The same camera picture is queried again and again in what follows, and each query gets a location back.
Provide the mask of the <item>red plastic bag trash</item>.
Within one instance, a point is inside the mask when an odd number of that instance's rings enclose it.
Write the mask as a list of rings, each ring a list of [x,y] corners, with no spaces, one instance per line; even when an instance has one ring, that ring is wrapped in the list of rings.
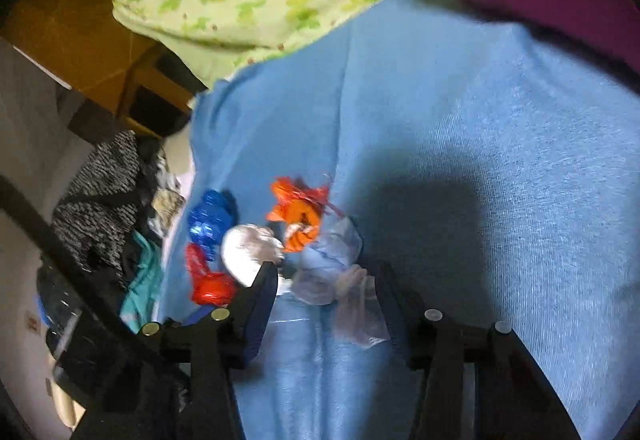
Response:
[[[191,300],[198,305],[228,305],[236,293],[233,278],[209,270],[205,252],[196,244],[188,244],[184,256],[192,283]]]

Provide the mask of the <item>blue plastic bag trash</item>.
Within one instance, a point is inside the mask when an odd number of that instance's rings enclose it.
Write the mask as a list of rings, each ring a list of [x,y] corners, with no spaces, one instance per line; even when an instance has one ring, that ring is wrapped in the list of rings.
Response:
[[[207,261],[216,261],[224,235],[235,220],[231,194],[207,189],[188,214],[190,242],[202,249]]]

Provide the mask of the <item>clear plastic bag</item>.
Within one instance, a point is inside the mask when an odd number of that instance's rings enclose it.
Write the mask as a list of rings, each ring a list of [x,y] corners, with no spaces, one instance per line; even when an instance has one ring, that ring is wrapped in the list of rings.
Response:
[[[363,349],[390,339],[375,278],[358,264],[362,238],[349,218],[322,230],[299,255],[291,293],[303,303],[334,308],[333,333]]]

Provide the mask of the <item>orange plastic wrapper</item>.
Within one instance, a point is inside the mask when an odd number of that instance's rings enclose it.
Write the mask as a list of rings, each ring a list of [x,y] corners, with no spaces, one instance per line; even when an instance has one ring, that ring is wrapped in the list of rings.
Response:
[[[283,251],[301,252],[320,234],[323,216],[329,211],[344,217],[329,201],[329,186],[309,187],[290,177],[276,178],[270,186],[276,204],[266,216],[269,222],[283,223]]]

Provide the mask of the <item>teal cloth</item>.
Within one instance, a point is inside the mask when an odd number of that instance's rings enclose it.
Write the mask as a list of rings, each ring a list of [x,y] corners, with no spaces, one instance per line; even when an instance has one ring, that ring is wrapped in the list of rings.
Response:
[[[154,305],[160,296],[163,281],[162,249],[138,231],[134,231],[132,237],[140,247],[141,255],[137,261],[136,276],[122,301],[119,317],[137,334],[144,324],[151,321]]]

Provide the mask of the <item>black white speckled garment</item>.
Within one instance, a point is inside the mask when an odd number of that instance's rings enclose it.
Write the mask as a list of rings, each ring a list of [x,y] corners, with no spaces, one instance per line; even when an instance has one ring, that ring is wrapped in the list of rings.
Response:
[[[108,267],[125,279],[122,253],[137,222],[140,172],[136,134],[118,132],[93,148],[55,206],[52,229],[81,270]]]

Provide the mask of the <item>blue bed blanket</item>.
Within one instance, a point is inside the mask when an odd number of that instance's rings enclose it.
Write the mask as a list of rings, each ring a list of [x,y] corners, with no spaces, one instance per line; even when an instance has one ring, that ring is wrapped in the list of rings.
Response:
[[[639,399],[639,78],[460,0],[382,0],[196,103],[191,200],[260,224],[329,184],[364,264],[431,308],[509,321],[585,439]]]

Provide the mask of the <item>orange wooden cabinet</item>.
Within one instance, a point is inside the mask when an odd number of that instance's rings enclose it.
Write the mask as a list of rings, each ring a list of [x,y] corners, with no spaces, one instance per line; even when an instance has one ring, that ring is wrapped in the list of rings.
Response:
[[[165,45],[125,28],[112,0],[12,0],[1,36],[121,125],[169,137],[203,83]]]

